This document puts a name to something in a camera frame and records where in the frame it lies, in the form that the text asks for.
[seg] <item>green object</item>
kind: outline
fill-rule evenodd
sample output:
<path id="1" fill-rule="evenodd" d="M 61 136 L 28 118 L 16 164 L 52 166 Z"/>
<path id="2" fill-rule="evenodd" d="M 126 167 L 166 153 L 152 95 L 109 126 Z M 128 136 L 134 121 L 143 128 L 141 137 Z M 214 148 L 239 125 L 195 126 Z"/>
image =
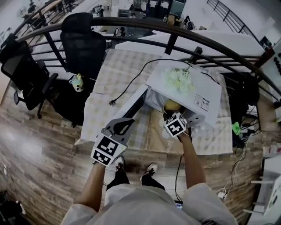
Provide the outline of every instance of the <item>green object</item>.
<path id="1" fill-rule="evenodd" d="M 239 126 L 239 123 L 238 122 L 235 122 L 233 125 L 232 125 L 232 130 L 233 132 L 236 134 L 236 135 L 239 135 L 240 134 L 240 126 Z"/>

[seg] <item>sleeve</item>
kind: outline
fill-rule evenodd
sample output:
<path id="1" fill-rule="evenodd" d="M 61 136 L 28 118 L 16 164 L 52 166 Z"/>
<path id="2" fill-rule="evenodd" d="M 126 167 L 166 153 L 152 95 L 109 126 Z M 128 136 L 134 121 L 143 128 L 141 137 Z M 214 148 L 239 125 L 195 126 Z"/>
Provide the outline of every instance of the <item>sleeve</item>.
<path id="1" fill-rule="evenodd" d="M 186 190 L 183 211 L 201 223 L 214 221 L 219 225 L 237 225 L 235 217 L 206 183 Z"/>
<path id="2" fill-rule="evenodd" d="M 61 225 L 86 225 L 97 212 L 81 204 L 73 204 L 67 211 Z"/>

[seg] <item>white flowers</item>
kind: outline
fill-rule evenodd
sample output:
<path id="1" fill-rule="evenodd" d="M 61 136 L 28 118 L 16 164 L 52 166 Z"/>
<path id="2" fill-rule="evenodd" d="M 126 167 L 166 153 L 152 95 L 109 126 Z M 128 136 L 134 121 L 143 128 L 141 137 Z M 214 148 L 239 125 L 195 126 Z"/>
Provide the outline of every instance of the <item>white flowers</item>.
<path id="1" fill-rule="evenodd" d="M 162 77 L 168 87 L 177 89 L 183 94 L 194 88 L 188 69 L 169 68 L 163 71 Z"/>

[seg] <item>sneaker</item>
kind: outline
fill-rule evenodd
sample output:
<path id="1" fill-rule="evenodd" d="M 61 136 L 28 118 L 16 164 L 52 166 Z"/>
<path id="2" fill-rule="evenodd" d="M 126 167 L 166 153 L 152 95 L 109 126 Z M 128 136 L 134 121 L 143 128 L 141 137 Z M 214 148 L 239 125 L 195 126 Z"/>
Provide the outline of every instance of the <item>sneaker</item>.
<path id="1" fill-rule="evenodd" d="M 151 163 L 149 166 L 148 166 L 148 169 L 146 170 L 146 172 L 144 173 L 144 175 L 151 175 L 153 176 L 153 174 L 155 174 L 155 172 L 157 171 L 157 164 L 156 163 Z"/>
<path id="2" fill-rule="evenodd" d="M 122 171 L 124 170 L 124 158 L 123 156 L 120 156 L 118 159 L 115 160 L 115 167 L 116 167 L 116 171 Z"/>

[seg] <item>checkered tablecloth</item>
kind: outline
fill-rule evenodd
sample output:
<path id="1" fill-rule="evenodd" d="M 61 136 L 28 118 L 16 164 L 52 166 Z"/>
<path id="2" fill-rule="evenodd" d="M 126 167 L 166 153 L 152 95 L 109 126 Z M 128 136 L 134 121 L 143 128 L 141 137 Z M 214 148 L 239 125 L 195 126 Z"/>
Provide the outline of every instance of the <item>checkered tablecloth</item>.
<path id="1" fill-rule="evenodd" d="M 126 93 L 116 101 L 115 107 L 110 106 L 109 102 L 118 97 L 125 90 L 129 82 L 140 72 L 146 62 L 158 58 L 160 58 L 158 55 L 135 51 L 116 49 L 110 49 L 108 51 L 99 72 L 94 90 L 86 101 L 81 139 L 77 144 L 83 141 L 95 141 L 96 136 L 100 133 L 102 128 L 105 127 L 134 92 L 146 82 L 158 62 L 150 63 L 144 68 L 143 72 L 129 86 Z M 224 145 L 221 137 L 225 137 L 225 140 L 230 139 L 232 142 L 232 136 L 230 134 L 231 120 L 228 120 L 228 118 L 230 118 L 230 110 L 224 78 L 216 72 L 213 72 L 212 76 L 223 84 L 219 117 L 226 117 L 224 122 L 221 122 L 221 129 L 214 131 L 210 136 L 211 143 L 208 142 L 208 145 L 213 148 Z M 136 125 L 127 143 L 128 148 L 142 150 L 149 147 L 149 137 L 147 137 L 147 133 L 152 110 L 151 107 L 144 105 L 135 115 L 134 119 Z M 195 141 L 195 144 L 198 148 L 205 148 L 206 145 L 204 141 L 204 138 L 198 137 L 198 142 Z M 232 150 L 232 147 L 224 147 L 226 147 L 226 151 L 223 153 Z"/>

